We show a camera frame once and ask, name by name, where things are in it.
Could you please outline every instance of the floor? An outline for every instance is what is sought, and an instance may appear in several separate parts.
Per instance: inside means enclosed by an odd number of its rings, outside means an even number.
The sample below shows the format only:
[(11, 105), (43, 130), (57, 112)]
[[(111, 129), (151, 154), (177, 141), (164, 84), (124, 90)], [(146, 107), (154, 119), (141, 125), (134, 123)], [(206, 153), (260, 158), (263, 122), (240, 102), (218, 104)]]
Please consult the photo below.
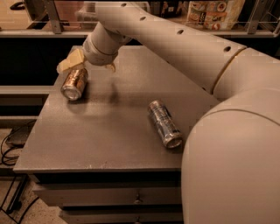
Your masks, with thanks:
[[(10, 129), (0, 129), (0, 143), (7, 135), (9, 135), (10, 132)], [(7, 149), (8, 147), (4, 143), (3, 151), (6, 151)], [(16, 156), (19, 153), (20, 150), (17, 150), (9, 155)], [(0, 172), (3, 168), (7, 168), (7, 166), (0, 164)], [(15, 183), (13, 184), (13, 187), (10, 190), (6, 202), (3, 204), (5, 195), (10, 188), (12, 180), (13, 177), (0, 176), (0, 206), (3, 205), (3, 210), (5, 211), (7, 210), (7, 207), (10, 204), (13, 193), (16, 191), (20, 178), (16, 179)], [(0, 211), (0, 224), (16, 224), (19, 222), (23, 213), (25, 212), (25, 209), (32, 203), (34, 199), (37, 198), (37, 195), (35, 195), (32, 191), (33, 185), (33, 182), (28, 181), (20, 198), (22, 206), (18, 210), (15, 210), (13, 213), (10, 214), (10, 217), (12, 217), (15, 221), (8, 217), (8, 215), (6, 215), (3, 211)], [(59, 212), (60, 209), (58, 207), (49, 207), (44, 203), (44, 201), (38, 199), (28, 210), (21, 224), (66, 224), (59, 217)]]

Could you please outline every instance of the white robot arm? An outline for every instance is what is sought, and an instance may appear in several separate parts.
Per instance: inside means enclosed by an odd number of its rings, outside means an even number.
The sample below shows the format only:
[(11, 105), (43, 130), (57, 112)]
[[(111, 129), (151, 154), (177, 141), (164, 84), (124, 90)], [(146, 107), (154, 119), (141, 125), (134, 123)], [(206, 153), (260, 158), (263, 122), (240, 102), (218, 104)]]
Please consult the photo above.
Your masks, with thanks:
[(83, 52), (107, 65), (136, 39), (217, 99), (192, 129), (182, 161), (184, 221), (280, 223), (280, 62), (245, 45), (99, 2)]

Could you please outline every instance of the soda can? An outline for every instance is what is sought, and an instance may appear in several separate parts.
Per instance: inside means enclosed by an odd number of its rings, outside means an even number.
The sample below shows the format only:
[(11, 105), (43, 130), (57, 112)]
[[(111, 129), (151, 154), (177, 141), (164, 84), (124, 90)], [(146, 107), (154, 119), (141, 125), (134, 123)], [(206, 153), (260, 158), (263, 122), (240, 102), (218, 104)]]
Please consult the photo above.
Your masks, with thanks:
[(87, 81), (87, 69), (72, 70), (66, 77), (60, 91), (69, 101), (76, 101), (81, 98)]
[(172, 149), (183, 143), (181, 132), (176, 128), (167, 107), (161, 101), (149, 104), (148, 111), (166, 148)]

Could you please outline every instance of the metal tabletop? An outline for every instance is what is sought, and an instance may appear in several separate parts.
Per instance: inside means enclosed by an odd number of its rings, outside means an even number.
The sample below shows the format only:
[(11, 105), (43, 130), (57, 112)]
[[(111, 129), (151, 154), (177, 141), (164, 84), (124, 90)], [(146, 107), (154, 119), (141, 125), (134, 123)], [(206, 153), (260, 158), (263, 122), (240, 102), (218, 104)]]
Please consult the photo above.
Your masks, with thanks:
[(147, 107), (161, 100), (186, 141), (219, 102), (144, 46), (124, 46), (116, 71), (86, 63), (78, 101), (60, 92), (59, 75), (25, 144), (15, 172), (180, 171), (182, 150), (166, 149)]

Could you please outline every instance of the can lid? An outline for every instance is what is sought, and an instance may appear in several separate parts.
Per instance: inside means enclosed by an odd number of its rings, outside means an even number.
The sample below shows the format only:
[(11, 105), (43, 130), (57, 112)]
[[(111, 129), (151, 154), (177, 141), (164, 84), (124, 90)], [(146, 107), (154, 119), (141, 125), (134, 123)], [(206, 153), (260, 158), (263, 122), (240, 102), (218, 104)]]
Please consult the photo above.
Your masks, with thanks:
[(64, 86), (61, 89), (61, 93), (69, 100), (69, 101), (76, 101), (81, 98), (81, 93), (78, 91), (77, 88), (72, 86)]
[(149, 104), (148, 106), (148, 110), (151, 111), (153, 110), (154, 108), (157, 108), (157, 107), (162, 107), (164, 106), (164, 103), (160, 100), (156, 100), (156, 101), (153, 101)]
[(173, 148), (176, 148), (176, 147), (180, 146), (182, 143), (183, 143), (182, 136), (178, 136), (178, 137), (174, 137), (173, 139), (168, 141), (166, 143), (165, 147), (168, 148), (168, 149), (173, 149)]

